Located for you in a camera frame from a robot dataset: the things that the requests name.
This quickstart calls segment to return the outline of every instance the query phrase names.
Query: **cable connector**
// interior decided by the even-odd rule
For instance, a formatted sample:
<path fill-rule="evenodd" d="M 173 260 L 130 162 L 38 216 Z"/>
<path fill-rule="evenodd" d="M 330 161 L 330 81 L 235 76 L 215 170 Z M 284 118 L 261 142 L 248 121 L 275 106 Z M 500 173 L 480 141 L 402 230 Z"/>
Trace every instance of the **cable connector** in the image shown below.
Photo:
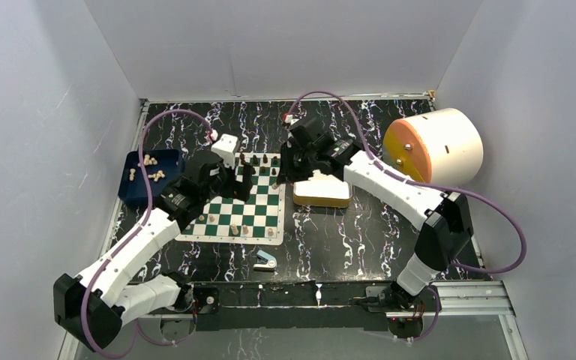
<path fill-rule="evenodd" d="M 109 261 L 111 263 L 111 260 L 113 260 L 113 255 L 111 251 L 107 251 L 103 256 L 100 257 L 101 261 Z"/>
<path fill-rule="evenodd" d="M 283 114 L 283 123 L 285 125 L 290 126 L 290 125 L 296 123 L 297 120 L 299 120 L 299 119 L 296 118 L 293 114 L 288 114 L 288 113 Z"/>

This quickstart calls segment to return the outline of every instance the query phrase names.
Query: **blue tray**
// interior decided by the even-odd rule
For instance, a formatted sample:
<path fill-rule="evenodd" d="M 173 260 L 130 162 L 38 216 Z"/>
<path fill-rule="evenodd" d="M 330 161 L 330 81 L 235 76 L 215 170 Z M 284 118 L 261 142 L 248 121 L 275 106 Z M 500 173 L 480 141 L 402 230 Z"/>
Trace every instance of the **blue tray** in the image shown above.
<path fill-rule="evenodd" d="M 147 174 L 155 174 L 158 170 L 162 170 L 166 175 L 166 178 L 161 178 L 158 182 L 149 179 L 153 197 L 157 197 L 170 180 L 185 170 L 185 162 L 182 159 L 182 153 L 175 149 L 145 151 L 145 155 L 147 154 L 157 160 L 157 165 L 146 167 Z M 129 169 L 136 170 L 133 181 L 129 181 Z M 130 209 L 145 208 L 147 205 L 147 190 L 143 174 L 138 167 L 138 151 L 127 154 L 118 188 L 118 197 Z"/>

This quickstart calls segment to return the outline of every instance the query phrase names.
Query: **white wall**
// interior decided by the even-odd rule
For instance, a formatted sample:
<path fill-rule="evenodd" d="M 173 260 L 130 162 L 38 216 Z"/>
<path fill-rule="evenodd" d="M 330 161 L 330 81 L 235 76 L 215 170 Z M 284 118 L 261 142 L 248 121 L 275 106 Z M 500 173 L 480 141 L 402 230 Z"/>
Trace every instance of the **white wall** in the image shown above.
<path fill-rule="evenodd" d="M 526 261 L 506 276 L 531 359 L 576 359 L 576 1 L 487 0 L 437 92 L 481 133 L 471 188 L 523 224 Z M 510 263 L 518 240 L 474 206 L 489 266 Z"/>
<path fill-rule="evenodd" d="M 0 359 L 55 359 L 52 285 L 97 256 L 139 102 L 82 0 L 0 1 Z"/>
<path fill-rule="evenodd" d="M 85 0 L 139 97 L 435 89 L 482 0 Z"/>

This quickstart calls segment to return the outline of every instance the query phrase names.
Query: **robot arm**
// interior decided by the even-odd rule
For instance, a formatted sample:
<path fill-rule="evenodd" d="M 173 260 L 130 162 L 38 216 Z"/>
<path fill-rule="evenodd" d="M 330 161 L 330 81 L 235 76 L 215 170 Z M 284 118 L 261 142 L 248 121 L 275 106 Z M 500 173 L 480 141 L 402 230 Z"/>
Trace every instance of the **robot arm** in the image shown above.
<path fill-rule="evenodd" d="M 211 151 L 197 151 L 182 174 L 170 181 L 154 201 L 148 223 L 139 221 L 114 247 L 76 277 L 63 274 L 54 283 L 55 321 L 89 346 L 83 333 L 80 306 L 85 288 L 105 259 L 111 259 L 88 300 L 88 323 L 100 347 L 106 347 L 120 328 L 144 314 L 168 306 L 187 308 L 193 287 L 176 273 L 161 274 L 147 283 L 127 287 L 129 281 L 167 242 L 203 213 L 211 199 L 220 196 L 247 201 L 253 186 L 253 168 L 242 164 L 242 181 L 236 179 L 236 137 L 224 134 Z M 137 235 L 112 257 L 114 250 Z"/>
<path fill-rule="evenodd" d="M 358 186 L 399 211 L 419 231 L 414 255 L 379 303 L 407 309 L 416 296 L 445 271 L 473 228 L 467 198 L 396 181 L 374 165 L 353 139 L 334 140 L 316 118 L 288 118 L 289 138 L 282 145 L 277 183 L 309 179 L 313 170 Z M 403 173 L 383 166 L 401 177 Z"/>

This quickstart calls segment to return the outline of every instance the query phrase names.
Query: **chessboard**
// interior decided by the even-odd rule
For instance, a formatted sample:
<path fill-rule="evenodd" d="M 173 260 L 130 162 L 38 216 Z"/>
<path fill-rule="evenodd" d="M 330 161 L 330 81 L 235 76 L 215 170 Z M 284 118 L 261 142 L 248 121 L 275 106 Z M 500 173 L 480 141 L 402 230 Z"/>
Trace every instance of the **chessboard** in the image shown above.
<path fill-rule="evenodd" d="M 214 198 L 206 204 L 203 214 L 175 240 L 281 245 L 284 241 L 286 185 L 272 188 L 279 172 L 280 155 L 244 153 L 244 159 L 254 169 L 250 199 L 243 202 L 219 196 Z M 237 180 L 241 181 L 240 154 L 237 154 L 237 161 Z"/>

